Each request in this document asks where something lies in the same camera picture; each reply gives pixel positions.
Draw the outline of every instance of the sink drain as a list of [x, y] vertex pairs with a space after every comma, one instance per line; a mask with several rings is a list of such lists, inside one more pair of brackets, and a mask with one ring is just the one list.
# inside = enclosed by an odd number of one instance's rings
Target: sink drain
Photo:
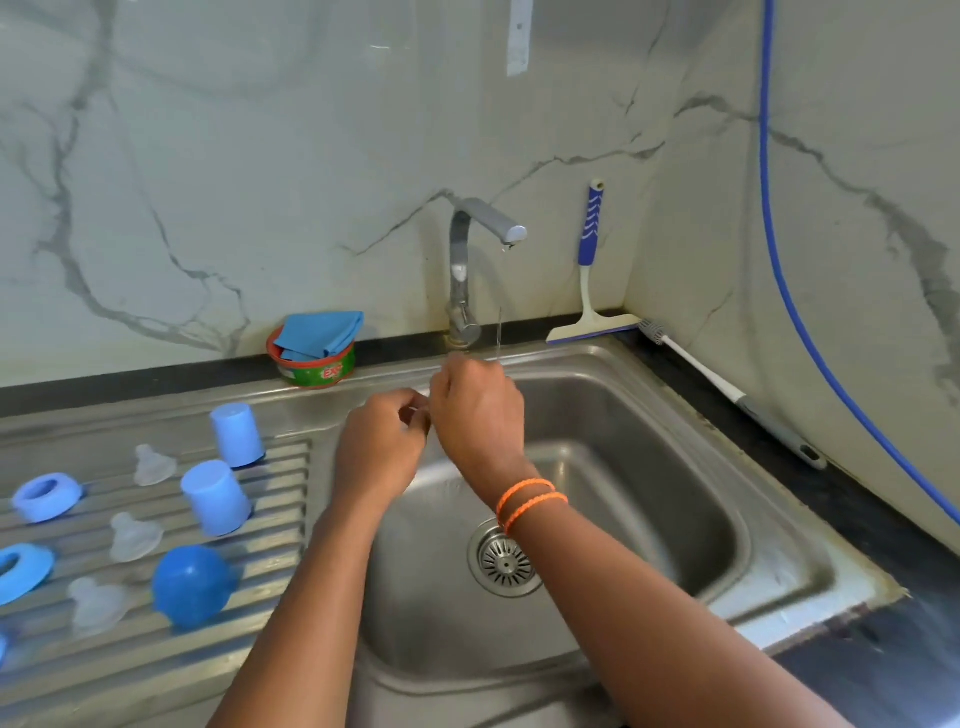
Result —
[[473, 578], [497, 596], [527, 596], [543, 583], [530, 558], [496, 519], [481, 523], [473, 533], [467, 561]]

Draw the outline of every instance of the blue pipe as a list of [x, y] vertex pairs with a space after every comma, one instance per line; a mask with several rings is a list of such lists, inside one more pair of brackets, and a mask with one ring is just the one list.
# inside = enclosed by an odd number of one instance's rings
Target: blue pipe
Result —
[[780, 252], [777, 248], [777, 232], [774, 228], [774, 213], [770, 204], [770, 76], [773, 66], [775, 10], [776, 0], [764, 0], [763, 48], [760, 57], [760, 197], [763, 204], [763, 227], [767, 233], [767, 250], [770, 252], [770, 265], [774, 270], [774, 278], [777, 280], [780, 297], [783, 298], [783, 305], [786, 306], [786, 312], [790, 315], [793, 328], [797, 330], [800, 340], [804, 342], [806, 352], [810, 354], [810, 358], [817, 365], [820, 374], [827, 380], [830, 389], [836, 393], [840, 401], [847, 405], [847, 409], [852, 412], [861, 425], [866, 427], [880, 446], [887, 451], [887, 454], [903, 468], [903, 471], [924, 489], [924, 492], [943, 509], [944, 513], [960, 525], [960, 511], [947, 500], [944, 494], [937, 490], [933, 483], [924, 477], [924, 474], [913, 463], [907, 460], [906, 456], [890, 442], [880, 428], [874, 425], [867, 413], [853, 400], [853, 397], [847, 393], [847, 390], [843, 388], [843, 385], [830, 370], [816, 344], [813, 343], [813, 339], [810, 338], [810, 333], [806, 330], [804, 320], [800, 317], [800, 312], [793, 303], [793, 296], [790, 295], [786, 278], [783, 276], [783, 268], [780, 266]]

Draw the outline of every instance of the faucet spout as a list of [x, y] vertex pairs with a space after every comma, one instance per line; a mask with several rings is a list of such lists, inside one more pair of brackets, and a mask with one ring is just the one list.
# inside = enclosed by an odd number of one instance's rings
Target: faucet spout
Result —
[[446, 305], [450, 331], [447, 343], [452, 349], [466, 349], [476, 343], [481, 333], [480, 325], [470, 311], [467, 254], [470, 223], [476, 220], [511, 248], [526, 240], [527, 229], [476, 197], [464, 200], [448, 189], [441, 194], [454, 210], [450, 221], [450, 301]]

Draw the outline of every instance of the forearm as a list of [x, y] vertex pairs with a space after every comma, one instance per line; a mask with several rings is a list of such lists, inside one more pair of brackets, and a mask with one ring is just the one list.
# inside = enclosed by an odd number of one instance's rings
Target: forearm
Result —
[[381, 512], [334, 501], [213, 728], [342, 728], [373, 537]]
[[[523, 469], [514, 478], [531, 476]], [[505, 518], [536, 494], [525, 490], [508, 503]], [[724, 621], [562, 501], [528, 511], [511, 536], [633, 725], [848, 725]]]

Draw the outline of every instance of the orange bracelet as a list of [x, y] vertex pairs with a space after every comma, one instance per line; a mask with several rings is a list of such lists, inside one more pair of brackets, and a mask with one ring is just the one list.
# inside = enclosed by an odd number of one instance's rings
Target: orange bracelet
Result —
[[500, 520], [500, 512], [503, 510], [503, 506], [507, 504], [507, 501], [510, 500], [510, 496], [516, 493], [521, 488], [526, 488], [528, 485], [548, 485], [550, 486], [551, 491], [556, 491], [557, 488], [549, 480], [544, 480], [541, 477], [532, 477], [529, 480], [521, 480], [513, 488], [503, 494], [503, 497], [496, 504], [496, 520], [498, 523], [502, 522]]
[[555, 492], [555, 493], [544, 493], [542, 496], [537, 496], [537, 497], [534, 497], [534, 498], [530, 498], [527, 502], [525, 502], [523, 505], [521, 505], [519, 508], [517, 508], [517, 509], [514, 511], [514, 514], [513, 514], [509, 519], [507, 519], [507, 522], [503, 524], [503, 532], [504, 532], [507, 536], [509, 536], [509, 535], [510, 535], [510, 526], [512, 526], [512, 525], [514, 524], [514, 522], [516, 521], [516, 519], [518, 519], [518, 518], [519, 518], [520, 516], [522, 516], [524, 513], [526, 513], [527, 511], [529, 511], [529, 510], [530, 510], [531, 508], [533, 508], [535, 505], [538, 505], [538, 504], [540, 504], [540, 503], [543, 503], [545, 500], [550, 500], [551, 498], [555, 498], [555, 497], [560, 498], [564, 503], [569, 503], [569, 502], [570, 502], [570, 501], [569, 501], [569, 498], [567, 498], [563, 493], [556, 493], [556, 492]]

